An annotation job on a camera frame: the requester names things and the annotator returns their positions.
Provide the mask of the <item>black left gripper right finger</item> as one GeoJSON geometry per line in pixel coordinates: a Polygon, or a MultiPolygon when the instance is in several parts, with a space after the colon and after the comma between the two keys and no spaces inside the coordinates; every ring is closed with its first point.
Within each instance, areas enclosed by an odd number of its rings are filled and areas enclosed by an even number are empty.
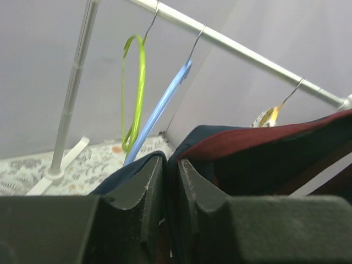
{"type": "Polygon", "coordinates": [[[351,263],[351,205],[336,196],[229,196],[178,164],[184,263],[351,263]]]}

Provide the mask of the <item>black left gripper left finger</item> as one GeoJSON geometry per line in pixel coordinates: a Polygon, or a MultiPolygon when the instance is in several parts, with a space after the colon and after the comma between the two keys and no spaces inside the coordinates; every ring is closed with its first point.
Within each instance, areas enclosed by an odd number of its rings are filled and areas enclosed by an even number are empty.
{"type": "Polygon", "coordinates": [[[155,263],[163,159],[110,192],[1,197],[1,263],[155,263]]]}

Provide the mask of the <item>navy tank top red trim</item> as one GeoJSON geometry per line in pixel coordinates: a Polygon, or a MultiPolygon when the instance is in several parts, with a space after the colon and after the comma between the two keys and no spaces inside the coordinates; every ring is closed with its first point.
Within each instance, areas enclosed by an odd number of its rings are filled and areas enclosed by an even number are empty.
{"type": "MultiPolygon", "coordinates": [[[[167,158],[150,153],[111,174],[94,191],[108,193],[150,158],[163,159],[161,218],[155,263],[184,263],[178,164],[196,171],[229,196],[289,196],[351,153],[351,111],[312,122],[272,128],[197,126],[167,158]]],[[[303,196],[336,196],[351,205],[351,166],[303,196]]]]}

